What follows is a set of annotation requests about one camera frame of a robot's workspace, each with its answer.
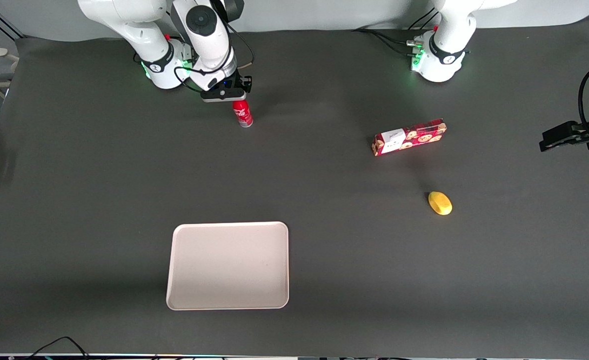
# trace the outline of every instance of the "white label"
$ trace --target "white label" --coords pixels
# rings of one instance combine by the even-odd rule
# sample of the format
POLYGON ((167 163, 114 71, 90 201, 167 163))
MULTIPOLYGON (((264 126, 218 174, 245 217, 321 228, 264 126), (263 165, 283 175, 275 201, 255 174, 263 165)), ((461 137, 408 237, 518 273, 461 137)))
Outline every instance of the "white label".
POLYGON ((403 129, 391 130, 382 132, 381 137, 384 142, 381 153, 389 153, 391 151, 399 150, 406 140, 406 132, 403 129))

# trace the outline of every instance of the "yellow fruit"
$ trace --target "yellow fruit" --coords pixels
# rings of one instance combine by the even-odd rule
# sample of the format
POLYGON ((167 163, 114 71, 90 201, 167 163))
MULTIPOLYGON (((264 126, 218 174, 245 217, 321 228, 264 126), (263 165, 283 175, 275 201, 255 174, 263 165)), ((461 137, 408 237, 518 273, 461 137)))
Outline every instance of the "yellow fruit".
POLYGON ((448 215, 453 210, 453 204, 446 194, 438 191, 432 191, 427 196, 427 202, 430 203, 432 210, 439 215, 448 215))

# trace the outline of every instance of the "red can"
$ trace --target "red can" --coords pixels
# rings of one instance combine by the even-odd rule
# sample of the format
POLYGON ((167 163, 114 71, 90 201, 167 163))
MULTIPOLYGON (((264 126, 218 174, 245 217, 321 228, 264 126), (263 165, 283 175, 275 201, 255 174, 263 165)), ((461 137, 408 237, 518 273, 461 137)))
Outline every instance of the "red can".
POLYGON ((253 114, 251 114, 251 109, 248 107, 246 100, 232 101, 232 109, 242 128, 248 128, 250 125, 253 125, 253 114))

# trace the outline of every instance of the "red cardboard box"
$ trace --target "red cardboard box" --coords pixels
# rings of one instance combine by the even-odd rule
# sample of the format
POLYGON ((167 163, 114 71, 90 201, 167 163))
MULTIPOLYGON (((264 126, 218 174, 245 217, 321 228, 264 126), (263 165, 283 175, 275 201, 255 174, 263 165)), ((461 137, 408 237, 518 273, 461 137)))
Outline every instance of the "red cardboard box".
POLYGON ((390 130, 374 135, 372 141, 372 152, 375 157, 381 154, 392 153, 393 151, 412 148, 413 146, 440 141, 443 133, 446 132, 444 119, 425 123, 418 123, 414 126, 403 127, 397 130, 390 130))

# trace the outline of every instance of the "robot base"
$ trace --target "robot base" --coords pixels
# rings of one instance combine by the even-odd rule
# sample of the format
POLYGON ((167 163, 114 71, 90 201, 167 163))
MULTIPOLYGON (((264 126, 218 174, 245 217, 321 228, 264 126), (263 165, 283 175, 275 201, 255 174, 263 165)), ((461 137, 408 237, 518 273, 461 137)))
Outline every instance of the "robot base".
POLYGON ((179 79, 183 82, 190 76, 190 71, 184 69, 177 69, 175 73, 175 68, 187 67, 187 64, 184 64, 184 60, 190 59, 191 57, 190 46, 177 39, 170 39, 169 45, 173 47, 172 59, 165 65, 162 71, 154 71, 157 69, 151 69, 143 63, 141 64, 148 79, 152 80, 152 83, 160 89, 176 88, 181 85, 179 79))
MULTIPOLYGON (((435 32, 430 30, 419 36, 415 36, 416 42, 421 41, 423 44, 429 43, 430 37, 435 32)), ((420 73, 426 80, 434 83, 442 83, 450 80, 455 73, 461 69, 461 61, 466 55, 465 52, 450 64, 442 64, 439 58, 432 53, 430 47, 425 47, 425 53, 420 58, 413 57, 410 70, 420 73)))

